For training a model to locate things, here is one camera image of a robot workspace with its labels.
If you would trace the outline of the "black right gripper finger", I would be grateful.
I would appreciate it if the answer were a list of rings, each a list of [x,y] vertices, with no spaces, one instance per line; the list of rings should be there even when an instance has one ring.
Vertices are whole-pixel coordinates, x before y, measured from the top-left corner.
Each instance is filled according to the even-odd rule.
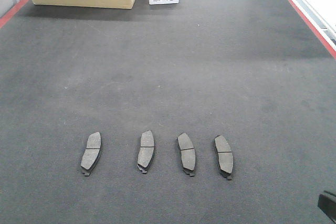
[[[328,216],[331,221],[335,221],[335,193],[324,190],[323,193],[319,195],[318,207]]]

